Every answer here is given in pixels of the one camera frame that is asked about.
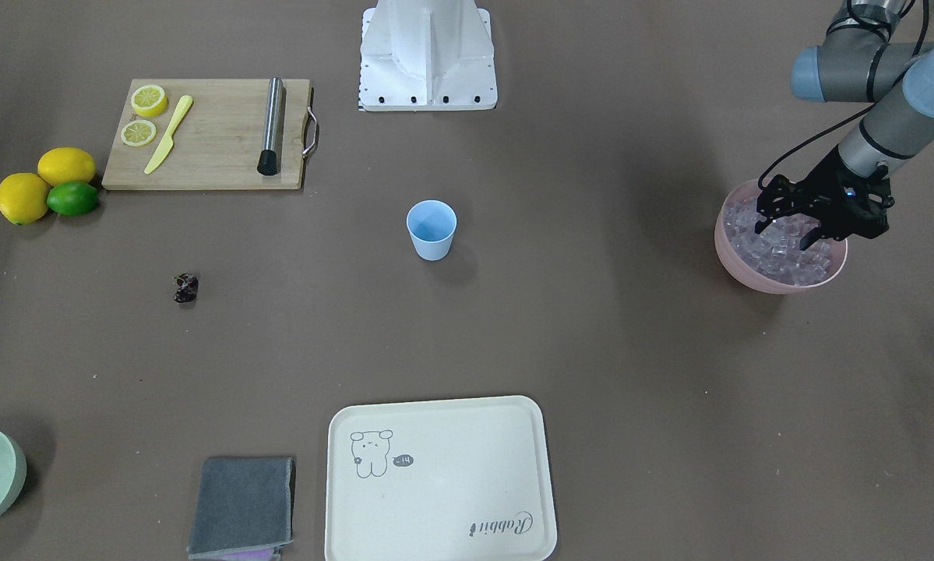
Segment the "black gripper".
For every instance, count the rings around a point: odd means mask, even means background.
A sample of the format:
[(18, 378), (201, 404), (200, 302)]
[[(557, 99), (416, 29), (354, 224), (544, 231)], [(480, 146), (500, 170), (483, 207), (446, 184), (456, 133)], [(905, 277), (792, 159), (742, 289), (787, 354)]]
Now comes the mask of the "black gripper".
[(754, 233), (761, 235), (780, 217), (805, 214), (815, 219), (798, 242), (801, 251), (826, 241), (843, 241), (850, 235), (874, 239), (888, 231), (887, 210), (894, 205), (886, 164), (877, 164), (866, 178), (848, 170), (840, 152), (833, 148), (800, 182), (775, 175), (769, 184), (759, 178), (756, 199), (760, 218)]

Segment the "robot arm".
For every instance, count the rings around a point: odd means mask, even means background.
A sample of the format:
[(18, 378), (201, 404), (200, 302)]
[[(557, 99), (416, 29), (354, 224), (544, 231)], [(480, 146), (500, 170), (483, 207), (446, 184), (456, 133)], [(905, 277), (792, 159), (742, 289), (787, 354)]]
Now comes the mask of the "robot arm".
[(756, 234), (795, 214), (816, 221), (801, 249), (886, 233), (891, 175), (934, 140), (934, 43), (891, 42), (906, 10), (906, 1), (845, 1), (823, 42), (795, 58), (791, 92), (798, 99), (866, 108), (801, 181), (762, 173)]

